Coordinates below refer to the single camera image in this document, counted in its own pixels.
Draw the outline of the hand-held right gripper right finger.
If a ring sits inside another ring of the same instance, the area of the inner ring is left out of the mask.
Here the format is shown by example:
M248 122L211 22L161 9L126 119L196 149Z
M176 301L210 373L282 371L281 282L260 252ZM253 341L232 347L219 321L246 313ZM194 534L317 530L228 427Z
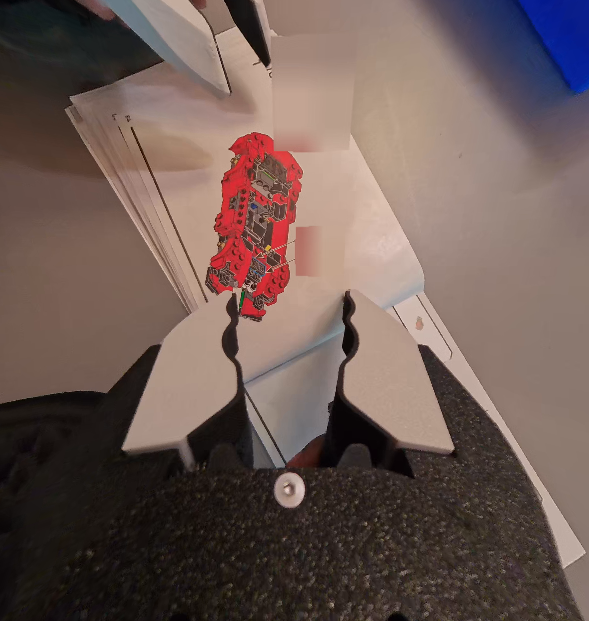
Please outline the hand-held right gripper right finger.
M398 320L355 289L345 292L342 361L329 415L329 457L354 444L372 459L399 450L443 456L454 443L419 347Z

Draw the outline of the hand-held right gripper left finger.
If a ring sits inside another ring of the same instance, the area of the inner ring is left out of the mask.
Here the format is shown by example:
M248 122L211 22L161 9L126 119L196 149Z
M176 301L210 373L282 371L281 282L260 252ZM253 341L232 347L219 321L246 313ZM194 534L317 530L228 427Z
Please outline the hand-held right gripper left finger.
M175 449L186 468L221 444L247 466L247 408L236 355L238 303L226 291L162 341L122 444L127 454Z

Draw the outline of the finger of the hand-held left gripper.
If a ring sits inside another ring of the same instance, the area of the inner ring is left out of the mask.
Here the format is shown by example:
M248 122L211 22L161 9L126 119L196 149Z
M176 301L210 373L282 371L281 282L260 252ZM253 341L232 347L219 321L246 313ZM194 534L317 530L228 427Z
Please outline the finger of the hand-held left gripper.
M264 67L271 67L271 29L264 1L224 1L235 26Z
M166 63L216 96L232 93L218 44L190 1L104 1Z

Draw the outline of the lego instruction booklet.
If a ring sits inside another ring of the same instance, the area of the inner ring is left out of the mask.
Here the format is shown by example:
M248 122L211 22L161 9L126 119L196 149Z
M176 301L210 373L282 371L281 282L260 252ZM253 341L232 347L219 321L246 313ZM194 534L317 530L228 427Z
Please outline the lego instruction booklet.
M358 145L273 149L269 70L234 28L217 36L219 99L165 63L71 97L66 112L190 312L236 293L252 424L276 466L324 431L345 289L446 362L423 270Z

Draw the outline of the person's right hand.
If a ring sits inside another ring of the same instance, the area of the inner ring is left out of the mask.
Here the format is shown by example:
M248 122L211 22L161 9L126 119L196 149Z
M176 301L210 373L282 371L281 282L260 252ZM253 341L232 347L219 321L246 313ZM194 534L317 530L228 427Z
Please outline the person's right hand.
M306 444L303 449L294 455L287 463L286 468L289 470L300 468L316 468L319 466L323 446L325 443L325 435L321 434Z

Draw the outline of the blue plastic storage bin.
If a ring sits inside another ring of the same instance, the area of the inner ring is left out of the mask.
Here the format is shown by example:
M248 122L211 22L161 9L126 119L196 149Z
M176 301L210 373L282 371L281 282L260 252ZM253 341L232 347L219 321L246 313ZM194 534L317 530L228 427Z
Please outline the blue plastic storage bin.
M589 1L519 1L570 89L589 89Z

